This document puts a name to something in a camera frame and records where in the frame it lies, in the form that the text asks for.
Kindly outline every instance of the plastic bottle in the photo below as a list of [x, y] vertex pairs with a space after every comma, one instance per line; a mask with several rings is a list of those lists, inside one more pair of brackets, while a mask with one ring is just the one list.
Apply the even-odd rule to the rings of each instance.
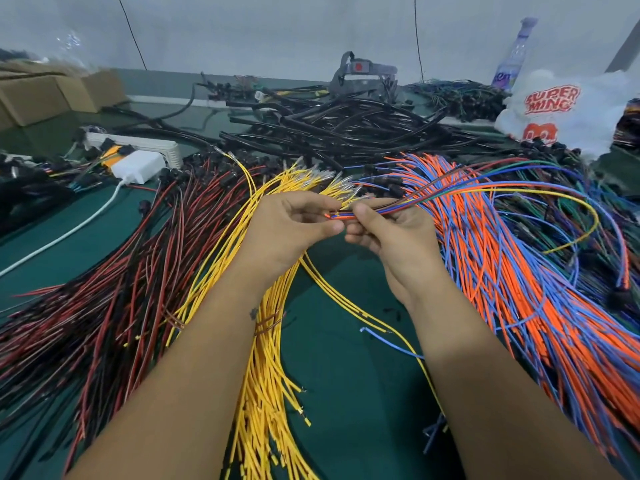
[[522, 23], [522, 28], [518, 32], [516, 41], [511, 46], [509, 55], [498, 65], [498, 70], [495, 72], [491, 83], [494, 88], [502, 88], [510, 91], [516, 82], [520, 69], [522, 69], [525, 56], [527, 55], [527, 39], [533, 27], [538, 23], [538, 19], [528, 16], [523, 18], [520, 23]]

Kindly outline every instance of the power strip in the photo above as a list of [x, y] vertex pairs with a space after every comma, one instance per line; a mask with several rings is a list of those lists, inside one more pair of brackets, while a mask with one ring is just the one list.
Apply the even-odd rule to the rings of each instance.
[[166, 139], [139, 138], [136, 136], [120, 136], [117, 134], [92, 133], [86, 134], [84, 148], [88, 150], [92, 146], [99, 148], [104, 140], [111, 138], [116, 144], [130, 144], [137, 150], [147, 150], [162, 154], [169, 168], [182, 168], [182, 156], [180, 148], [175, 141]]

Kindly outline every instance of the white plastic bag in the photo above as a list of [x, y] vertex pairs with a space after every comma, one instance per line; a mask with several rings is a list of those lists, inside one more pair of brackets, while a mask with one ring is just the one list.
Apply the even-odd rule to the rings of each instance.
[[596, 77], [556, 77], [547, 70], [520, 80], [495, 128], [519, 141], [540, 137], [580, 148], [586, 162], [609, 153], [616, 125], [634, 95], [622, 71]]

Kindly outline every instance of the gray wall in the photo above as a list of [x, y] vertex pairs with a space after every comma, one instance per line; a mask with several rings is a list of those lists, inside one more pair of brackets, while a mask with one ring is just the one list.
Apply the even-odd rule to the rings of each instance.
[[[122, 0], [147, 67], [328, 80], [341, 53], [420, 77], [413, 0]], [[488, 82], [522, 17], [540, 18], [526, 69], [598, 74], [640, 18], [640, 0], [418, 0], [426, 77]], [[55, 55], [78, 33], [92, 63], [142, 68], [118, 0], [2, 0], [0, 47]], [[638, 62], [634, 65], [640, 79]]]

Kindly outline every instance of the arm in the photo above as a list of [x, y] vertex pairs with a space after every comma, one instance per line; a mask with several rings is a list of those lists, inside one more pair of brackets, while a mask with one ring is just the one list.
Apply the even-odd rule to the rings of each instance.
[[236, 257], [193, 321], [68, 480], [217, 477], [255, 330], [255, 309], [313, 243], [340, 233], [340, 202], [311, 192], [267, 196]]
[[444, 268], [420, 208], [354, 208], [346, 240], [377, 253], [407, 307], [469, 479], [619, 479], [512, 359]]

